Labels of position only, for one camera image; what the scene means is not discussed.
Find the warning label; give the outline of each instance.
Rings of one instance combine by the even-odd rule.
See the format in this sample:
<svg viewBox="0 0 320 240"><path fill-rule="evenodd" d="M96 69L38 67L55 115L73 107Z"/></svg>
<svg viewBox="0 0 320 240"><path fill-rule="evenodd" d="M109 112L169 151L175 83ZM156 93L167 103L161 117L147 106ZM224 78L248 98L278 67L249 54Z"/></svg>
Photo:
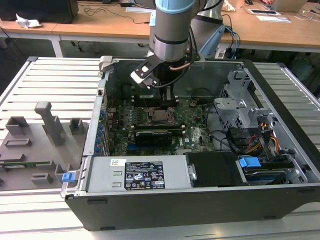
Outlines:
<svg viewBox="0 0 320 240"><path fill-rule="evenodd" d="M124 177L126 190L165 189L162 161L126 162Z"/></svg>

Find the blue plastic clip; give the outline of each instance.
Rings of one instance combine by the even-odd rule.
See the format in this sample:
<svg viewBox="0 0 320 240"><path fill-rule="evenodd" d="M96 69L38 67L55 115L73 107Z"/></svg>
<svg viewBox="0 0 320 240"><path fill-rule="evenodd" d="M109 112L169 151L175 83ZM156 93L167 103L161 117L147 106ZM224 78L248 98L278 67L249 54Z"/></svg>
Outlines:
<svg viewBox="0 0 320 240"><path fill-rule="evenodd" d="M66 172L62 175L63 183L74 183L76 181L76 173Z"/></svg>
<svg viewBox="0 0 320 240"><path fill-rule="evenodd" d="M260 168L261 163L257 157L243 157L239 160L242 168Z"/></svg>

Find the metal slatted surface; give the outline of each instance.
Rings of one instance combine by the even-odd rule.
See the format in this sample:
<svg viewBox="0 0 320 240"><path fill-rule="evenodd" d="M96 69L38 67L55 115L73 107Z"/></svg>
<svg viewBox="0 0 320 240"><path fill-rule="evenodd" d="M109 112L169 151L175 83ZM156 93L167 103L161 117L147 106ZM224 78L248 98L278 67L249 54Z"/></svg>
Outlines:
<svg viewBox="0 0 320 240"><path fill-rule="evenodd" d="M312 94L300 86L299 80L286 69L276 63L255 63L280 100L300 124L311 141L320 150L320 105ZM262 105L268 104L257 90L257 97Z"/></svg>
<svg viewBox="0 0 320 240"><path fill-rule="evenodd" d="M83 118L90 122L99 83L99 59L40 57L28 62L14 88L0 106L0 142L6 137L10 117L24 116L28 123L42 123L34 109L50 101L51 112L61 122Z"/></svg>
<svg viewBox="0 0 320 240"><path fill-rule="evenodd" d="M0 97L0 116L9 116L8 112L32 115L33 106L37 101L52 102L52 111L57 114L64 113L61 122L68 122L68 117L79 117L82 112L90 112L90 108L95 100L93 88L84 88L86 94L83 95L77 90L79 86L67 87L69 93L60 92L46 95L42 87L37 87L34 82L40 82L43 86L45 82L56 84L57 82L71 82L78 84L97 83L99 79L91 73L85 76L59 75L31 75L27 74L27 69L32 70L31 63L26 66L23 76L12 84L12 91L3 101ZM41 57L35 65L54 66L97 66L97 59L81 58L48 58ZM266 64L265 70L274 69L274 65ZM283 76L281 82L275 85L286 85ZM32 87L24 85L31 82ZM35 92L21 93L19 90L26 88ZM296 98L294 96L282 96L281 99L287 104L309 104L307 97ZM29 123L42 123L42 120L27 118ZM0 133L5 135L5 125L7 119L0 119ZM302 119L299 121L302 126L318 127L318 120ZM0 195L0 239L1 240L56 240L56 239L86 239L86 240L203 240L203 239L251 239L251 240L318 240L320 233L320 204L309 203L280 220L249 221L249 222L229 222L218 224L161 227L146 229L129 229L89 232L86 231L78 218L68 208L64 200L59 195L59 189L16 191Z"/></svg>

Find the wooden desk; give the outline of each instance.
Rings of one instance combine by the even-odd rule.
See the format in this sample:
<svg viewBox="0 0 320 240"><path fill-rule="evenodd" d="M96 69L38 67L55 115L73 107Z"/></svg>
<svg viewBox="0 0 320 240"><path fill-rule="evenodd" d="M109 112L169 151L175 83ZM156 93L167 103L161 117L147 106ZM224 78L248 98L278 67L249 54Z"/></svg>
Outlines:
<svg viewBox="0 0 320 240"><path fill-rule="evenodd" d="M149 13L126 12L125 7L119 5L111 6L101 2L80 1L81 5L90 6L91 9L105 8L100 12L89 16L85 13L88 7L80 6L79 12L72 24L59 23L41 23L42 27L25 29L20 27L14 21L2 21L1 27L11 38L25 39L45 39L50 40L53 46L55 56L63 57L60 46L61 40L67 41L90 41L90 42L116 42L116 43L137 43L148 44L150 27L147 23L150 20ZM6 37L5 33L0 30L0 38Z"/></svg>
<svg viewBox="0 0 320 240"><path fill-rule="evenodd" d="M292 23L260 21L256 15L247 14L241 8L245 5L243 0L229 1L236 8L236 12L222 12L222 14L230 15L233 30L241 38L240 48L320 53L320 22L297 19L294 17L295 13L286 13ZM148 13L126 12L126 9L119 5L102 5L97 2L79 3L81 5L98 4L116 14L132 17L136 22L147 22L150 19ZM315 9L315 6L317 6L316 3L306 3L304 9ZM61 40L149 43L149 24L135 24L130 18L112 14L106 9L89 16L85 13L86 8L88 7L79 5L78 16L72 24L43 23L43 27L24 29L13 21L4 21L1 26L12 38L50 40L56 57L63 57ZM245 9L263 9L263 7L256 0L254 5L245 6ZM223 20L226 25L230 24L227 16ZM0 31L0 37L6 37L6 35ZM230 34L225 33L217 54L228 48L231 41Z"/></svg>
<svg viewBox="0 0 320 240"><path fill-rule="evenodd" d="M236 8L236 12L222 12L228 14L232 20L233 30L241 39L240 48L278 50L293 52L320 52L320 22L314 20L300 20L296 13L288 12L283 17L288 17L291 23L260 21L256 15L245 12L248 9L264 9L256 0L253 5L245 5L242 0L229 0ZM305 10L315 9L317 3L306 3ZM228 16L223 17L223 23L230 25ZM221 39L219 48L225 49L231 43L231 35L225 33Z"/></svg>
<svg viewBox="0 0 320 240"><path fill-rule="evenodd" d="M87 6L79 5L79 12L72 24L57 24L53 29L55 35L77 35L94 37L112 37L112 38L138 38L149 39L149 24L143 23L150 20L148 13L126 12L125 7L120 5L105 6L102 5L100 12L85 13ZM91 6L91 9L98 9L99 6Z"/></svg>

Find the paper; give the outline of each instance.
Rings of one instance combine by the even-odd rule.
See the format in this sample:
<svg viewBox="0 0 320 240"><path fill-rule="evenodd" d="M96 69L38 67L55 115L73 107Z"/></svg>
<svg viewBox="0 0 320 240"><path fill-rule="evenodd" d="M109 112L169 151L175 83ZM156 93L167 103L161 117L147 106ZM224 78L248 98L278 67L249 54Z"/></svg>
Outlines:
<svg viewBox="0 0 320 240"><path fill-rule="evenodd" d="M280 23L291 23L291 21L285 17L276 16L256 16L260 21L266 22L280 22Z"/></svg>
<svg viewBox="0 0 320 240"><path fill-rule="evenodd" d="M144 13L144 14L152 14L153 12L156 12L154 9L147 9L142 7L136 7L136 6L128 6L125 9L126 12L130 13Z"/></svg>
<svg viewBox="0 0 320 240"><path fill-rule="evenodd" d="M16 14L16 23L18 23L18 25L20 27L23 27L25 29L28 28L36 28L36 27L41 27L42 25L39 23L38 20L28 20L28 19L24 19L23 17L18 16L18 14Z"/></svg>

